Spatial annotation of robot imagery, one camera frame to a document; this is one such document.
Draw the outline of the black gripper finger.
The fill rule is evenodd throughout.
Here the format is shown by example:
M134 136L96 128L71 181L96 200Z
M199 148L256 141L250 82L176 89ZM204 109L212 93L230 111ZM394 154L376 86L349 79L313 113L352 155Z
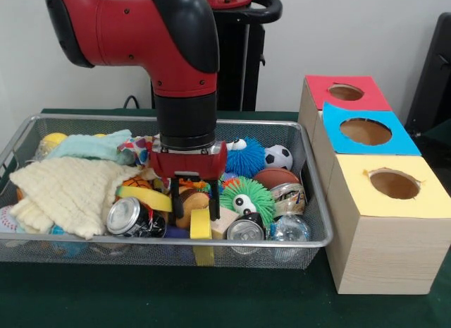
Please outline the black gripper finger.
M220 202L220 189L221 189L221 180L219 178L208 180L208 184L210 187L210 200L215 202Z
M179 178L171 179L171 199L173 214L177 219L182 219L184 216L183 202L179 193Z

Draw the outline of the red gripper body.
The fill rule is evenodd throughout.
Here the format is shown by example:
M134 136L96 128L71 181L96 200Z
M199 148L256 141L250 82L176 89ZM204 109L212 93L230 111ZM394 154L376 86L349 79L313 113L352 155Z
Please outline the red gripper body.
M150 152L150 166L163 178L218 180L225 172L227 156L225 141L216 141L211 147L198 150L170 150L157 140Z

